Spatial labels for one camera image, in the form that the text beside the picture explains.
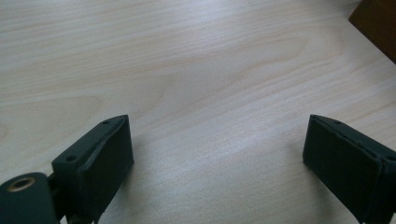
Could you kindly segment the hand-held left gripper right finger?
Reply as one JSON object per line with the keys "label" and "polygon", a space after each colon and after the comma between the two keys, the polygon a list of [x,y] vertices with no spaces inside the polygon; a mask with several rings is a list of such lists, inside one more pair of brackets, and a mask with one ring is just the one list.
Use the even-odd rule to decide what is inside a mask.
{"label": "hand-held left gripper right finger", "polygon": [[312,115],[304,163],[364,224],[389,224],[396,213],[396,152],[345,123]]}

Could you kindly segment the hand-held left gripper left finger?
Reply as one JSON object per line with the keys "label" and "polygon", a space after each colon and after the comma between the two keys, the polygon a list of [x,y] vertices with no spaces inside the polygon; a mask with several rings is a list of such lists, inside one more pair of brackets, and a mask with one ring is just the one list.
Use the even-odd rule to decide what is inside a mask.
{"label": "hand-held left gripper left finger", "polygon": [[134,164],[129,118],[106,119],[60,154],[52,182],[64,196],[70,224],[99,221]]}

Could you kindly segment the dark brown wooden object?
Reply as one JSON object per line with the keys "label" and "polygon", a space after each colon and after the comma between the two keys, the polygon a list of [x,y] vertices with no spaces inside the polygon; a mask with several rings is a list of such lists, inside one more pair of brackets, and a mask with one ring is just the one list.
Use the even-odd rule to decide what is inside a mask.
{"label": "dark brown wooden object", "polygon": [[396,64],[396,0],[361,0],[348,20]]}

